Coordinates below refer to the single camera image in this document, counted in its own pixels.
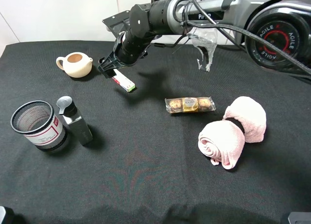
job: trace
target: black mesh cup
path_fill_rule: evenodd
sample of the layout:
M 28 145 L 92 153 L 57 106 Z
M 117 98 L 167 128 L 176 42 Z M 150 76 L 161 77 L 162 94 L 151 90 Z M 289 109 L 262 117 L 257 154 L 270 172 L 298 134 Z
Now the black mesh cup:
M 67 137 L 53 107 L 45 101 L 32 101 L 21 106 L 14 112 L 11 126 L 42 151 L 57 149 Z

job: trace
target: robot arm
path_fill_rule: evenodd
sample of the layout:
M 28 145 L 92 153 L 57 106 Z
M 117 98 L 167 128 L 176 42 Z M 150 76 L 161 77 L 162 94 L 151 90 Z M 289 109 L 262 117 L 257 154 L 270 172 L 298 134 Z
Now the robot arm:
M 101 59 L 99 69 L 106 77 L 113 69 L 129 67 L 147 55 L 147 48 L 158 35 L 185 35 L 192 26 L 216 24 L 236 26 L 275 45 L 304 65 L 311 58 L 311 0 L 201 0 L 202 12 L 191 0 L 153 0 L 136 4 L 131 11 L 103 20 L 117 38 L 112 53 Z M 309 76 L 308 68 L 300 69 L 272 50 L 235 32 L 230 41 L 246 50 L 260 66 L 295 76 Z

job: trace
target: small white teapot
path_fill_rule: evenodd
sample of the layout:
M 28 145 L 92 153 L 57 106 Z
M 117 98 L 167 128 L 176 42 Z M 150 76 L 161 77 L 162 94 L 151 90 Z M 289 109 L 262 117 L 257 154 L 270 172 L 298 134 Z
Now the small white teapot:
M 64 70 L 70 77 L 80 78 L 89 74 L 92 70 L 93 59 L 81 52 L 73 52 L 66 57 L 56 59 L 57 66 Z

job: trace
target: gray bottle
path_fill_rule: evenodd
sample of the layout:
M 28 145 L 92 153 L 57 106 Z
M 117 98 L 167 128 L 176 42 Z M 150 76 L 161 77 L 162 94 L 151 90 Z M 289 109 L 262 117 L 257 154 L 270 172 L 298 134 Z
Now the gray bottle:
M 57 100 L 56 105 L 59 107 L 59 114 L 64 117 L 70 131 L 82 145 L 85 145 L 93 140 L 93 136 L 87 123 L 81 116 L 71 97 L 61 97 Z

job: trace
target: white label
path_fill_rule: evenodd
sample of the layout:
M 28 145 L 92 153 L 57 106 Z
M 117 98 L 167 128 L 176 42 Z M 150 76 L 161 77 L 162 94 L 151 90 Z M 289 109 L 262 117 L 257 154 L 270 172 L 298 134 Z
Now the white label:
M 24 135 L 34 145 L 48 145 L 55 141 L 63 130 L 63 125 L 54 116 L 52 122 L 41 132 L 31 135 Z

